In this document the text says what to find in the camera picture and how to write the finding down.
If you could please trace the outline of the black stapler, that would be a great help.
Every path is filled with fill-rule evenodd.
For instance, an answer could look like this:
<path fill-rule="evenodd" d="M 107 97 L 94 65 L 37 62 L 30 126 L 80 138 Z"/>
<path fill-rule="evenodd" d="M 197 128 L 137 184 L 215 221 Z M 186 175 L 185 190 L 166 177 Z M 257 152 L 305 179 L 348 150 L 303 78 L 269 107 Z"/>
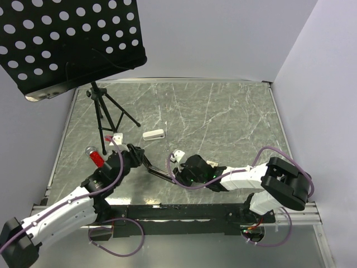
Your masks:
<path fill-rule="evenodd" d="M 145 166 L 145 168 L 150 174 L 158 178 L 161 178 L 165 181 L 168 181 L 172 184 L 175 184 L 175 182 L 172 180 L 171 175 L 167 171 L 161 170 L 160 168 L 152 165 L 149 159 L 145 155 L 143 155 L 142 164 Z"/>

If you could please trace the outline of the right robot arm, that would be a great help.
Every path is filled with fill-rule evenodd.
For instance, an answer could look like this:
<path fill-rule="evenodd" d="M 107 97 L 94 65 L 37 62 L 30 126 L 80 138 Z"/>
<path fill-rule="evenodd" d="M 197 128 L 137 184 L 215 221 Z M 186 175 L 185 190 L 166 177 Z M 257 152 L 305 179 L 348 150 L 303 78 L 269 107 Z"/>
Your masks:
<path fill-rule="evenodd" d="M 200 155 L 186 157 L 183 151 L 176 150 L 167 164 L 172 181 L 186 189 L 246 190 L 249 195 L 243 214 L 249 222 L 280 207 L 304 210 L 311 186 L 307 174 L 278 157 L 257 166 L 212 166 Z"/>

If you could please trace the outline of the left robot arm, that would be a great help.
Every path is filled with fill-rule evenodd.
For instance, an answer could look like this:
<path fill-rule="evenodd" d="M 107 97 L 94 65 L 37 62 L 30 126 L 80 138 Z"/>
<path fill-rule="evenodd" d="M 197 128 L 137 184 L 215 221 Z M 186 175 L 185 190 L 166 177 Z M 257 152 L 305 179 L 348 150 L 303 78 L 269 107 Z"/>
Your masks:
<path fill-rule="evenodd" d="M 30 267 L 37 261 L 42 246 L 79 227 L 108 222 L 110 205 L 105 199 L 132 168 L 142 165 L 144 149 L 129 144 L 124 151 L 113 151 L 107 160 L 94 146 L 88 146 L 85 153 L 97 169 L 80 186 L 38 213 L 21 221 L 13 217 L 4 224 L 1 256 L 8 267 Z"/>

